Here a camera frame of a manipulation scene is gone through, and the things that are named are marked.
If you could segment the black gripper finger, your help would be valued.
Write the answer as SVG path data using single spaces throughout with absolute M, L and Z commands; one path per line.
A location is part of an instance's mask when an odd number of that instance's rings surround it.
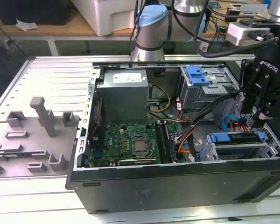
M 258 93 L 257 87 L 255 85 L 258 78 L 258 74 L 259 68 L 255 68 L 253 66 L 252 60 L 242 60 L 239 87 L 243 92 L 245 99 L 242 103 L 241 112 L 252 112 Z
M 262 75 L 257 82 L 256 108 L 253 128 L 262 127 L 267 120 L 280 117 L 280 75 Z

